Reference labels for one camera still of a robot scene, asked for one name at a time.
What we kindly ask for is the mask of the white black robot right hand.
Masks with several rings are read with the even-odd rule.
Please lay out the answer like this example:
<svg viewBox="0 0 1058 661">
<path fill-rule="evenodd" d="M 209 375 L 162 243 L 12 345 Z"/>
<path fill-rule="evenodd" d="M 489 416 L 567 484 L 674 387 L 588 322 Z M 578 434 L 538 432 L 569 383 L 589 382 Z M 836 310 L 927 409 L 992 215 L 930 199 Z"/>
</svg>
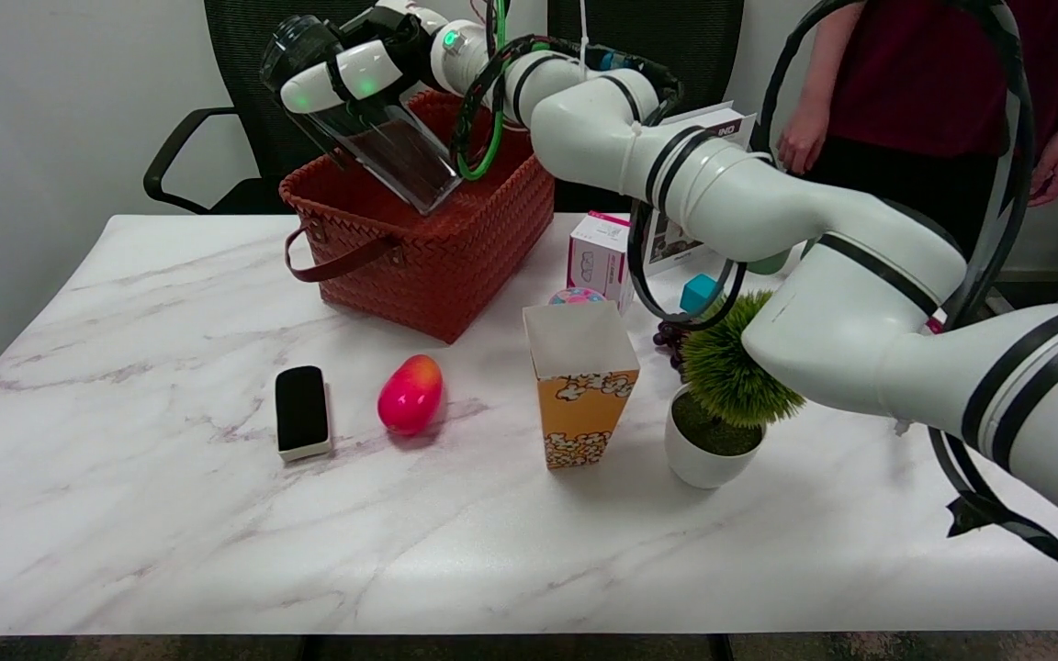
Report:
<svg viewBox="0 0 1058 661">
<path fill-rule="evenodd" d="M 416 84 L 438 88 L 432 48 L 448 20 L 412 1 L 377 1 L 347 24 L 332 26 L 334 45 L 320 47 L 312 65 L 290 73 L 282 108 L 307 116 L 350 100 L 398 95 Z"/>
</svg>

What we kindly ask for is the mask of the person right hand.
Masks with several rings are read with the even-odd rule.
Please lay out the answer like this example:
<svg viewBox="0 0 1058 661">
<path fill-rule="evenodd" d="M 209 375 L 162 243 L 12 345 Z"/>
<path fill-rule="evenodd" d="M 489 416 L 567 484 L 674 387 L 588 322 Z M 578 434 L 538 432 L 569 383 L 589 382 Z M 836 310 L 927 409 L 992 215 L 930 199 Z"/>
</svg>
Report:
<svg viewBox="0 0 1058 661">
<path fill-rule="evenodd" d="M 805 175 L 822 151 L 827 137 L 829 104 L 827 99 L 798 102 L 794 116 L 777 142 L 777 158 L 790 175 Z"/>
</svg>

